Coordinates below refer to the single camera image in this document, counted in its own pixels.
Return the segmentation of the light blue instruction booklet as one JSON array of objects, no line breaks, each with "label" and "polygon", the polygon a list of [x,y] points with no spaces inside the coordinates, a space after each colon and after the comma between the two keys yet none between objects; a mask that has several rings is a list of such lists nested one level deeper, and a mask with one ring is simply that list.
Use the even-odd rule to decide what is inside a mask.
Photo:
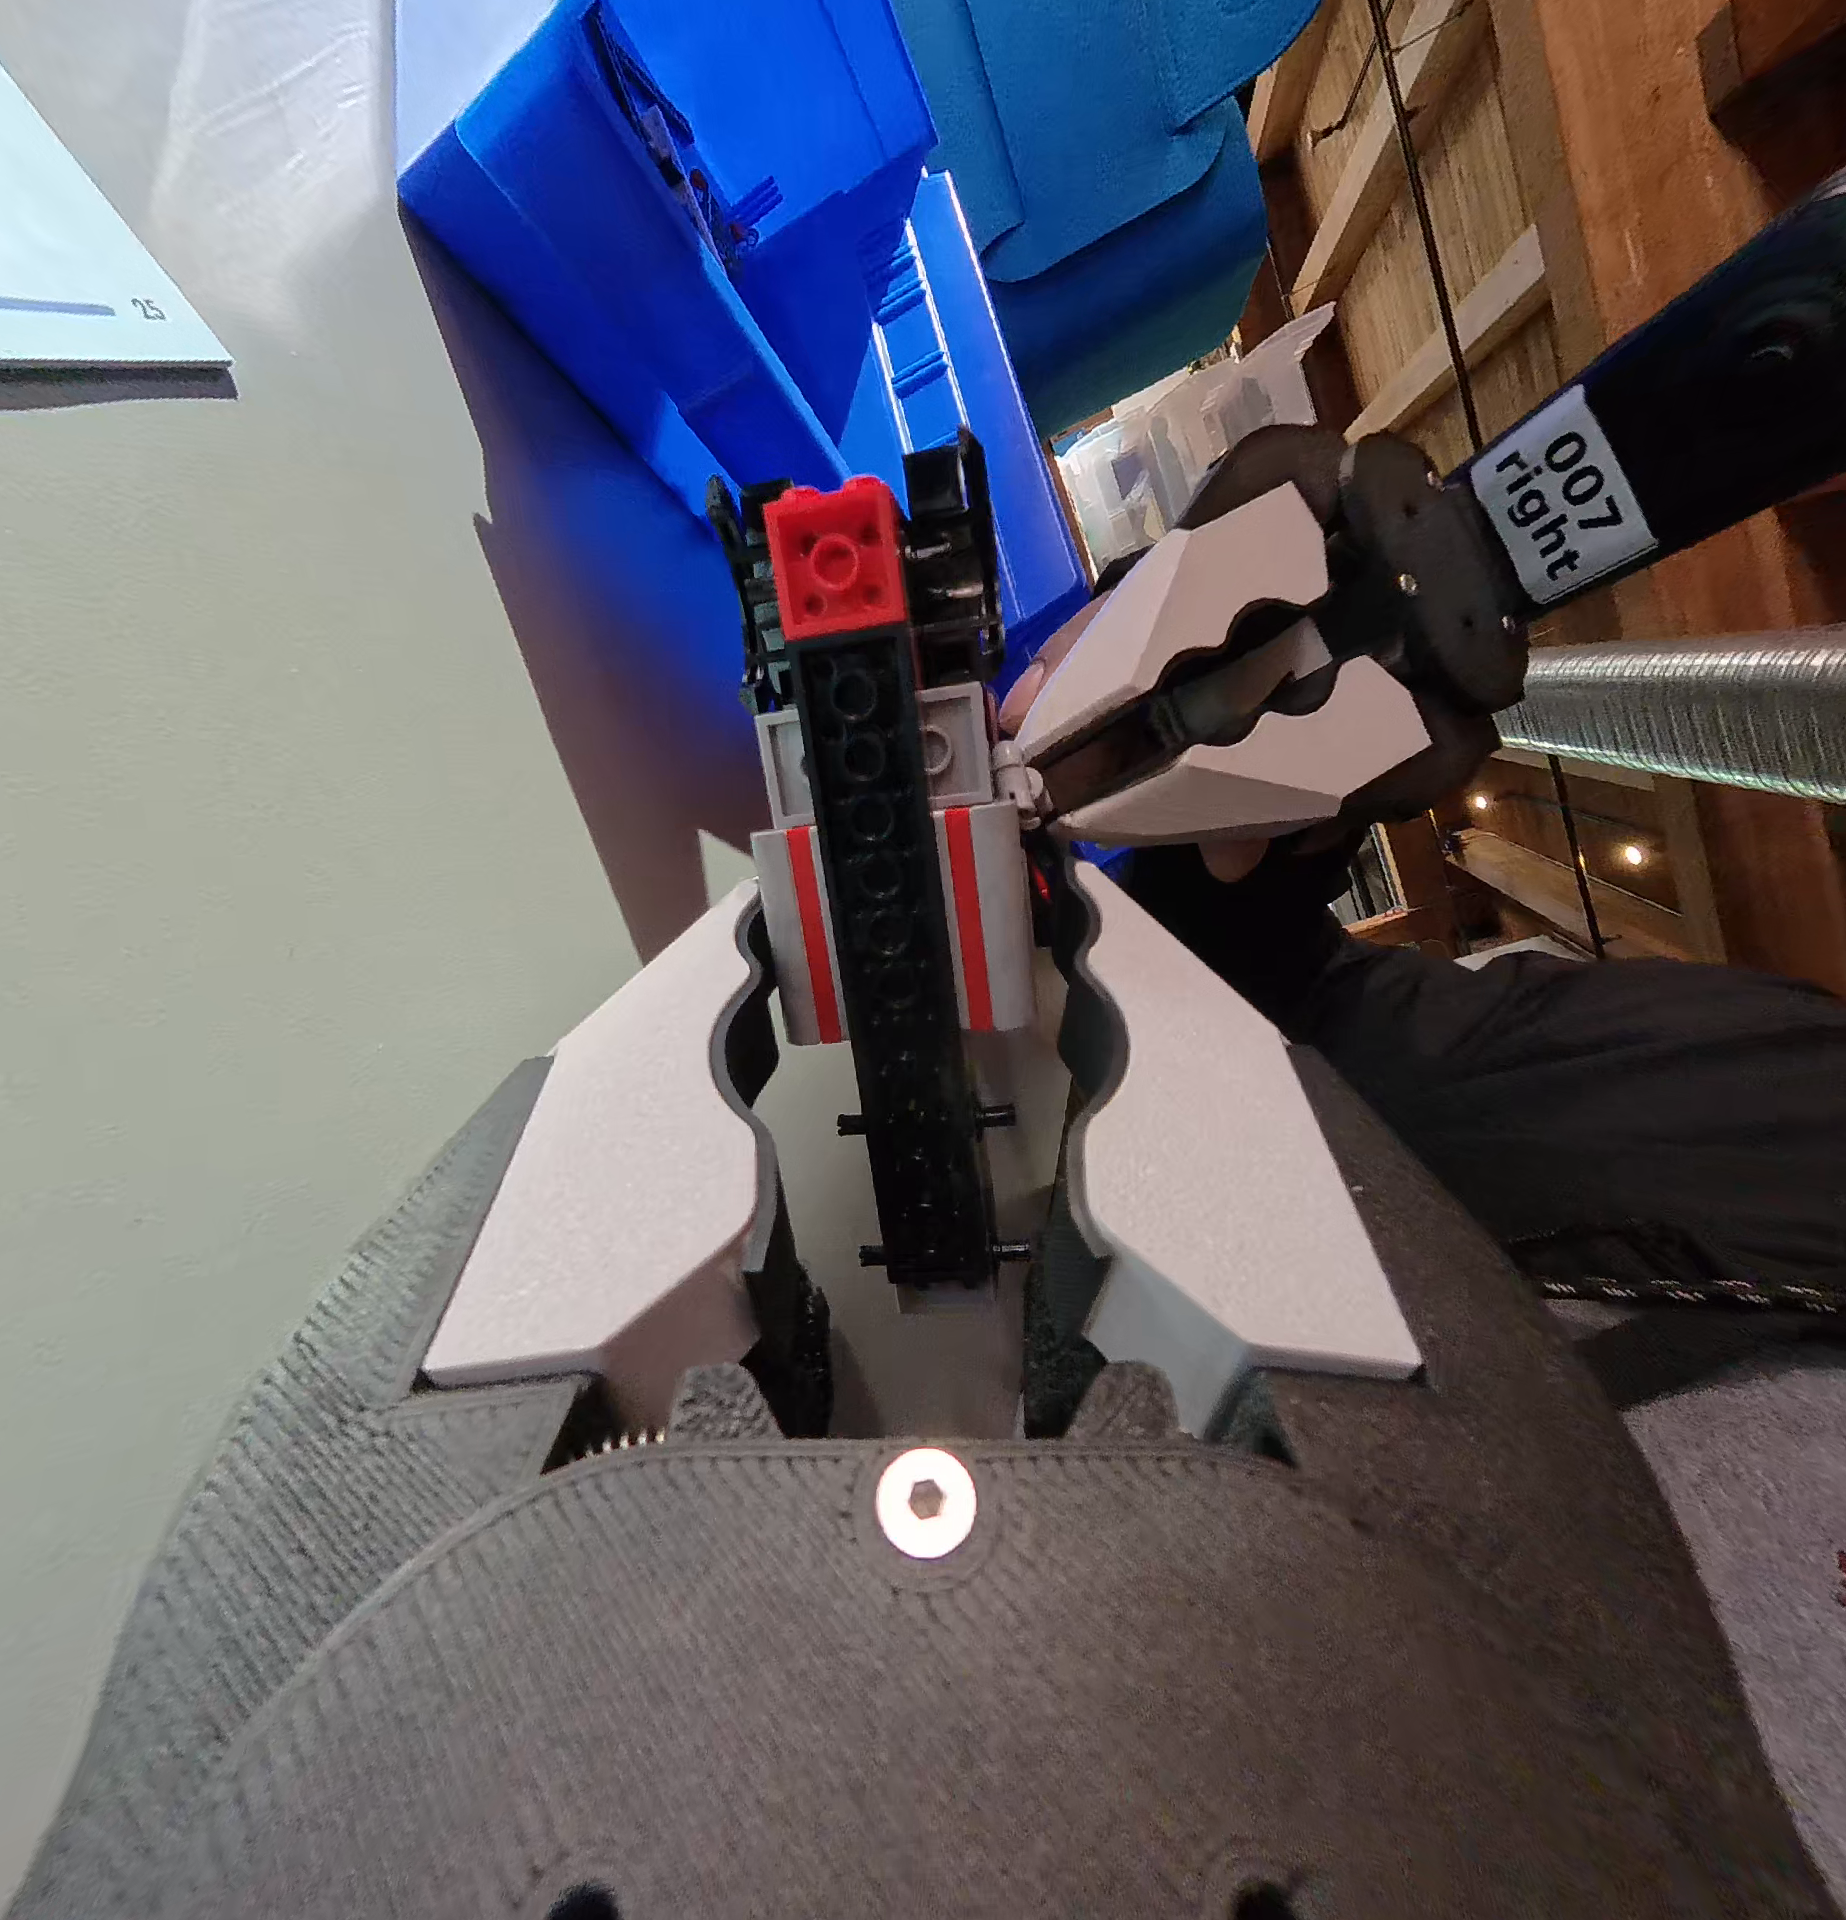
[{"label": "light blue instruction booklet", "polygon": [[0,63],[0,409],[237,395],[231,351]]}]

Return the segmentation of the black patterned drawstring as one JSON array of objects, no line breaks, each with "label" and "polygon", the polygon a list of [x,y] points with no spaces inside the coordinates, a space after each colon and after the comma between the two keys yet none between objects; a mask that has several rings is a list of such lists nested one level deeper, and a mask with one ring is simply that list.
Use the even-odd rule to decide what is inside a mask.
[{"label": "black patterned drawstring", "polygon": [[1846,1317],[1846,1290],[1738,1279],[1613,1279],[1527,1274],[1547,1299],[1639,1310],[1714,1310],[1748,1315]]}]

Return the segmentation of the silver ventilation duct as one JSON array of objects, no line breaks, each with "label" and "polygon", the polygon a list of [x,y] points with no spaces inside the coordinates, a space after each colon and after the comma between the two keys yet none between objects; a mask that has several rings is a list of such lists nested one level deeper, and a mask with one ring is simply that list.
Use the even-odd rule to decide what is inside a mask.
[{"label": "silver ventilation duct", "polygon": [[1846,805],[1846,622],[1536,650],[1494,724],[1525,752]]}]

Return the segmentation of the teal plastic lid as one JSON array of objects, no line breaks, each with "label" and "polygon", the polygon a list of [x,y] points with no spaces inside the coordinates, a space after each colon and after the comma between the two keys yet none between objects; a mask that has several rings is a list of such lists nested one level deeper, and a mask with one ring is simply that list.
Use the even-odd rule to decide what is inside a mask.
[{"label": "teal plastic lid", "polygon": [[1243,94],[1308,3],[895,3],[1040,435],[1220,348],[1267,252]]}]

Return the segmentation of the pile of toy bricks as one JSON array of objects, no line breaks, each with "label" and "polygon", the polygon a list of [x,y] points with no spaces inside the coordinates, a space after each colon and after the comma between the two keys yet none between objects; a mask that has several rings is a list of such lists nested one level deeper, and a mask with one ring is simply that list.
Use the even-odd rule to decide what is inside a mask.
[{"label": "pile of toy bricks", "polygon": [[773,180],[738,195],[724,189],[704,156],[700,141],[674,103],[648,70],[622,50],[611,53],[613,86],[632,132],[670,195],[686,209],[698,235],[719,260],[737,273],[759,242],[764,217],[781,202]]}]

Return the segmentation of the person's right hand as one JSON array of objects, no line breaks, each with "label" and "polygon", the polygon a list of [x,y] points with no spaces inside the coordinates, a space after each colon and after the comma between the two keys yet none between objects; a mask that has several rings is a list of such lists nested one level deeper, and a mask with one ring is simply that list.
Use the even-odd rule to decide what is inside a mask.
[{"label": "person's right hand", "polygon": [[1066,656],[1074,650],[1083,630],[1105,611],[1107,603],[1108,596],[1097,595],[1074,614],[1069,614],[1059,628],[1053,628],[1053,636],[1043,642],[1043,646],[1028,661],[1025,671],[1008,686],[1000,703],[1002,737],[1017,735],[1052,671],[1066,661]]}]

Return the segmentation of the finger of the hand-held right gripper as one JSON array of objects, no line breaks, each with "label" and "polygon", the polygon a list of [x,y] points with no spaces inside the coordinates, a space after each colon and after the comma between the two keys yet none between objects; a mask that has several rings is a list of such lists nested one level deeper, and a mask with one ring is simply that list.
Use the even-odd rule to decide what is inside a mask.
[{"label": "finger of the hand-held right gripper", "polygon": [[1158,774],[1057,811],[1049,831],[1110,849],[1278,837],[1338,818],[1428,745],[1410,689],[1351,658],[1315,712],[1267,711],[1244,740],[1193,745]]},{"label": "finger of the hand-held right gripper", "polygon": [[1011,737],[1048,766],[1164,693],[1176,668],[1193,680],[1239,668],[1249,715],[1329,662],[1311,614],[1327,591],[1324,528],[1294,484],[1168,532],[1043,646],[1039,682],[1008,696]]}]

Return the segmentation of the toy brick truck model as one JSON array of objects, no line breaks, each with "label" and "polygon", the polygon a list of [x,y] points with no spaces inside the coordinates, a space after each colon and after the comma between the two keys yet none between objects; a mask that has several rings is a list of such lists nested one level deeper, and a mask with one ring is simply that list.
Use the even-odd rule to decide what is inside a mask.
[{"label": "toy brick truck model", "polygon": [[1034,864],[991,777],[1006,662],[983,444],[732,492],[707,516],[740,611],[740,699],[770,825],[753,841],[788,1040],[848,1043],[876,1242],[912,1299],[991,1290],[1031,1245],[1000,1228],[986,1141],[1015,1123],[969,1042],[1035,1013]]}]

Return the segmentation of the blue plastic bin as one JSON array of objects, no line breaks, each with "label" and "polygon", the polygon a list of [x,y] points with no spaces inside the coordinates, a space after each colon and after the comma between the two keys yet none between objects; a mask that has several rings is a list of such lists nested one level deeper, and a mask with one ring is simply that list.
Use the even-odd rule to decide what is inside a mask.
[{"label": "blue plastic bin", "polygon": [[[407,212],[689,511],[983,444],[1014,652],[1088,599],[935,121],[883,3],[400,3]],[[732,193],[781,202],[729,273],[620,107],[611,53]]]}]

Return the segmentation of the person's right forearm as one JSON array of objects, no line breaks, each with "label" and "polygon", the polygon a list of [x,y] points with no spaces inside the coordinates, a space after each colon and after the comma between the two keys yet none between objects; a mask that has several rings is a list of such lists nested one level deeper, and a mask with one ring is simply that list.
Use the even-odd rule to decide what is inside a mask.
[{"label": "person's right forearm", "polygon": [[1846,1001],[1788,976],[1355,940],[1340,849],[1135,850],[1128,894],[1525,1271],[1846,1290]]}]

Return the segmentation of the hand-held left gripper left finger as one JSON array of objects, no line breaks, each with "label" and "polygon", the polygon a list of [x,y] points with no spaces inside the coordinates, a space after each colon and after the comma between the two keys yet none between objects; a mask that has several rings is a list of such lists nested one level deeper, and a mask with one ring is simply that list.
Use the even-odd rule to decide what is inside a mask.
[{"label": "hand-held left gripper left finger", "polygon": [[661,1427],[694,1366],[738,1361],[779,1218],[756,1116],[776,1065],[761,886],[744,878],[556,1043],[424,1380],[597,1380],[625,1427]]}]

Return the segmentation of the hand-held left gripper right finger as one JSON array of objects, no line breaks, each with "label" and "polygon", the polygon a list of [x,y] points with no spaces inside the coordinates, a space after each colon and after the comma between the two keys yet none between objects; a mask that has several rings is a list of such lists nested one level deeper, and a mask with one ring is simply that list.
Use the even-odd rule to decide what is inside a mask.
[{"label": "hand-held left gripper right finger", "polygon": [[1249,1380],[1409,1381],[1410,1322],[1270,1019],[1097,867],[1060,872],[1066,1194],[1101,1285],[1083,1337],[1214,1438]]}]

